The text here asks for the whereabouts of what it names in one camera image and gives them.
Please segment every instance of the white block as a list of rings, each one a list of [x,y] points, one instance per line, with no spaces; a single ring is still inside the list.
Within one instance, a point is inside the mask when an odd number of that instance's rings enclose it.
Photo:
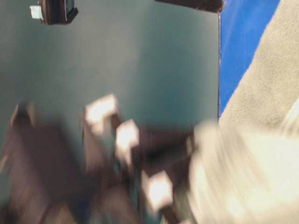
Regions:
[[[85,119],[90,125],[115,113],[118,113],[118,101],[113,94],[99,98],[85,106]]]
[[[43,20],[43,13],[41,6],[30,6],[32,19]]]
[[[134,121],[128,120],[116,129],[116,156],[131,164],[131,148],[139,145],[139,129]]]
[[[154,212],[173,203],[172,182],[165,171],[149,178],[143,170],[142,189]]]

